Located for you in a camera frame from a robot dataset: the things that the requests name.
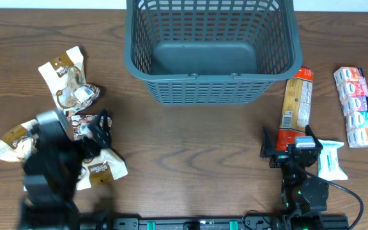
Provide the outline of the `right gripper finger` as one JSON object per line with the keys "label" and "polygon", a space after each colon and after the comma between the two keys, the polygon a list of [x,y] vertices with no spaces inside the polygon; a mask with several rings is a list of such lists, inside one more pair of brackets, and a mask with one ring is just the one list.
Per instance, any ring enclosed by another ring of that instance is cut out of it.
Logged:
{"label": "right gripper finger", "polygon": [[263,128],[263,140],[259,156],[261,158],[270,158],[273,155],[274,147],[271,136],[266,127]]}
{"label": "right gripper finger", "polygon": [[305,126],[305,144],[308,146],[317,146],[319,143],[309,125]]}

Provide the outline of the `brown white snack pouch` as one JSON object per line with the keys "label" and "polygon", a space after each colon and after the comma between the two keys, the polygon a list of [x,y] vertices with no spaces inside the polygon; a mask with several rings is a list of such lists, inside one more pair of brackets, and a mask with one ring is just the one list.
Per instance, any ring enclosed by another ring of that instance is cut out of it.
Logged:
{"label": "brown white snack pouch", "polygon": [[98,87],[86,81],[84,56],[78,46],[43,64],[38,71],[56,107],[68,117],[88,108],[100,94]]}
{"label": "brown white snack pouch", "polygon": [[5,162],[24,162],[36,152],[36,140],[31,131],[38,124],[32,119],[15,126],[0,139],[0,160]]}
{"label": "brown white snack pouch", "polygon": [[[75,140],[93,138],[88,125],[96,115],[73,115],[69,118],[73,126]],[[112,183],[128,174],[125,162],[111,149],[102,149],[99,156],[82,162],[82,170],[77,182],[77,190],[85,190]]]}

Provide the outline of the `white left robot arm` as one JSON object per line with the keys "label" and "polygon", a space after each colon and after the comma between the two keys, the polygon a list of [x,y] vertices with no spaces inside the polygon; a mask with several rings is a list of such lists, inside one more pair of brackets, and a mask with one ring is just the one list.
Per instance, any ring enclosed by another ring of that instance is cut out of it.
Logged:
{"label": "white left robot arm", "polygon": [[36,117],[36,153],[24,162],[24,187],[19,229],[112,229],[106,211],[81,213],[73,201],[84,160],[111,145],[107,111],[89,125],[93,136],[73,139],[70,122],[59,110]]}

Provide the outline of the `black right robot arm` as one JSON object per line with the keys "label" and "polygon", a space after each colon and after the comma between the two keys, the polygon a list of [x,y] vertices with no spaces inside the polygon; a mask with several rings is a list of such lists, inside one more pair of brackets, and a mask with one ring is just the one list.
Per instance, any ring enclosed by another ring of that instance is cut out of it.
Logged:
{"label": "black right robot arm", "polygon": [[261,158],[282,172],[281,199],[289,212],[271,219],[271,229],[324,229],[321,212],[327,210],[328,184],[305,170],[317,162],[323,149],[310,126],[285,150],[276,150],[266,129],[263,130]]}

